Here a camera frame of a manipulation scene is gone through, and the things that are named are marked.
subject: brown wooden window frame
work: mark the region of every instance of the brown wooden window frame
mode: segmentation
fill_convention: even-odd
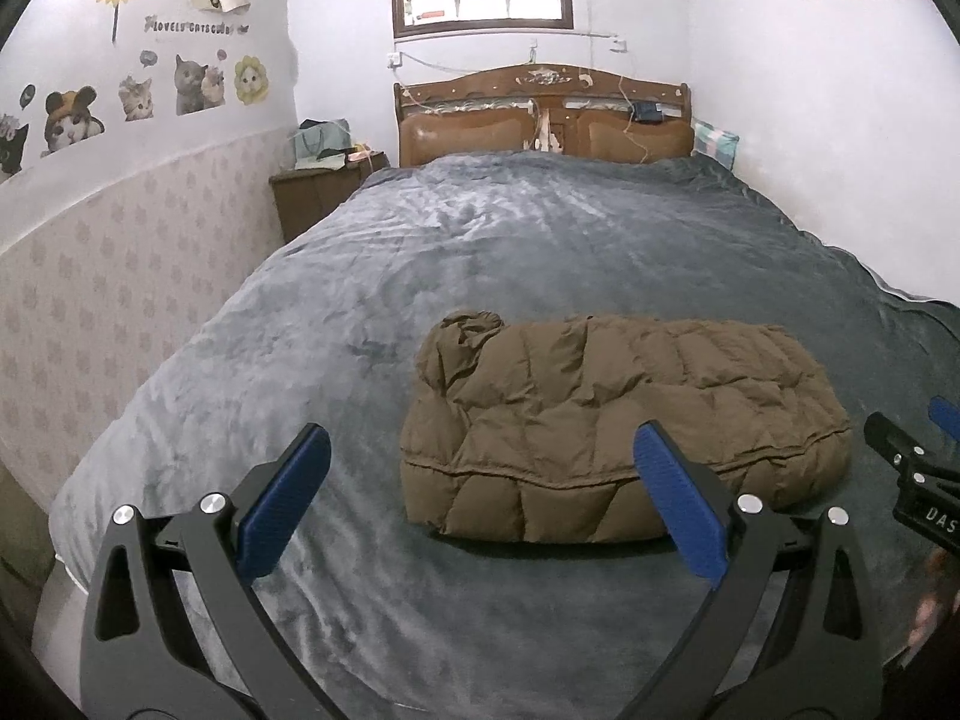
[[[472,29],[573,29],[573,0],[560,0],[558,19],[483,19],[407,25],[404,6],[407,0],[394,1],[394,37],[429,35],[436,32],[464,32]]]

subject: metal screw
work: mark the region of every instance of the metal screw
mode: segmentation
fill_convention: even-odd
[[[227,498],[219,493],[210,493],[200,501],[200,511],[204,514],[217,514],[224,506],[227,506]]]
[[[841,509],[839,506],[834,506],[827,512],[827,519],[832,522],[834,525],[846,525],[850,522],[850,515],[847,514],[846,509]]]
[[[124,504],[113,513],[113,521],[117,525],[126,525],[131,521],[131,519],[133,519],[133,514],[133,506],[127,506]]]
[[[763,511],[763,501],[755,495],[741,495],[736,499],[736,504],[744,514],[760,514]]]

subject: blue gripper pad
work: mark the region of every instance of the blue gripper pad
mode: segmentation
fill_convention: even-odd
[[[683,561],[716,589],[727,573],[726,529],[651,424],[634,437],[634,465]]]
[[[237,531],[236,571],[247,584],[267,576],[280,561],[296,525],[330,471],[330,436],[313,425],[285,454],[289,456],[277,461],[280,469]]]
[[[939,395],[930,401],[930,421],[954,440],[960,442],[960,409]]]

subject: folded brown jacket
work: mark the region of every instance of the folded brown jacket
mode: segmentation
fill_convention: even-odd
[[[407,517],[482,541],[661,536],[632,459],[648,419],[775,508],[822,493],[850,459],[827,375],[781,327],[459,313],[416,358],[400,438]]]

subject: gray blanket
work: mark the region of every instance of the gray blanket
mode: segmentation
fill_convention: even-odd
[[[946,448],[925,405],[958,395],[957,310],[882,293],[856,260],[800,234],[707,157],[618,167],[451,156],[375,175],[162,365],[56,498],[59,555],[87,583],[116,506],[185,511],[315,421],[333,438],[333,470],[280,567],[255,587],[348,714],[616,716],[707,589],[667,541],[471,546],[405,521],[398,435],[414,355],[460,308],[507,322],[613,313],[781,324],[824,364],[858,434],[884,410]],[[895,499],[893,472],[857,437],[829,502],[858,528],[888,654],[904,642],[929,550],[891,518]],[[215,673],[239,686],[195,587],[184,594]],[[769,625],[779,600],[769,595],[736,675]]]

